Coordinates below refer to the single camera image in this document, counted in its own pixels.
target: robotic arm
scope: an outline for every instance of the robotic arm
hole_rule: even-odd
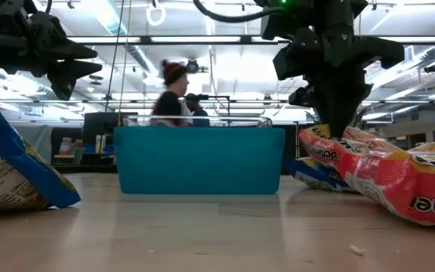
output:
[[[78,60],[94,58],[97,52],[67,39],[49,9],[38,11],[32,0],[0,0],[0,68],[9,74],[46,74],[57,97],[69,100],[76,80],[102,66]]]
[[[273,59],[279,80],[303,76],[308,85],[289,97],[291,105],[313,107],[332,137],[340,138],[372,89],[364,70],[376,60],[388,69],[404,60],[398,42],[355,36],[353,19],[367,6],[366,0],[255,0],[261,12],[225,17],[194,5],[211,19],[242,23],[261,19],[261,37],[289,39]]]

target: box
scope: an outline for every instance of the box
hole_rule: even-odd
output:
[[[278,128],[115,128],[123,193],[272,194],[285,132]]]

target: crumb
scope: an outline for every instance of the crumb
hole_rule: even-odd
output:
[[[350,250],[358,256],[363,256],[366,253],[365,249],[359,249],[354,245],[350,245]]]

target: table surface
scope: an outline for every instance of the table surface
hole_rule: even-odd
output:
[[[288,177],[272,196],[124,195],[114,174],[67,177],[74,207],[0,215],[0,272],[435,270],[435,228],[364,196]]]

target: snack bag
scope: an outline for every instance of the snack bag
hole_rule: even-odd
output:
[[[356,192],[335,169],[326,167],[311,158],[287,159],[285,165],[295,179],[303,181],[312,189]]]
[[[0,113],[0,211],[63,208],[79,200],[73,185],[49,166]]]
[[[330,138],[328,125],[300,133],[313,159],[335,168],[347,184],[401,218],[435,225],[435,143],[410,151],[347,128]]]

